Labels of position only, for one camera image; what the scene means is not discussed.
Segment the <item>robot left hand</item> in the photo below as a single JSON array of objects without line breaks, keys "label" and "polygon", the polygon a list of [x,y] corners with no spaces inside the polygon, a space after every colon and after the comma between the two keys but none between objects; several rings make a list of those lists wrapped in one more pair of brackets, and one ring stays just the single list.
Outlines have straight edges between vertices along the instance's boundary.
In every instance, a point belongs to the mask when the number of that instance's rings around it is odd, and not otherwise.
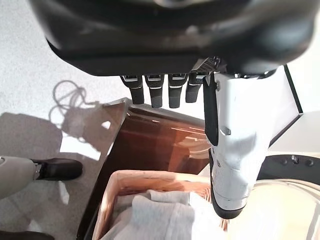
[{"label": "robot left hand", "polygon": [[52,51],[93,76],[120,76],[135,103],[189,78],[203,86],[211,198],[223,219],[247,204],[272,138],[275,73],[308,46],[317,0],[32,0]]}]

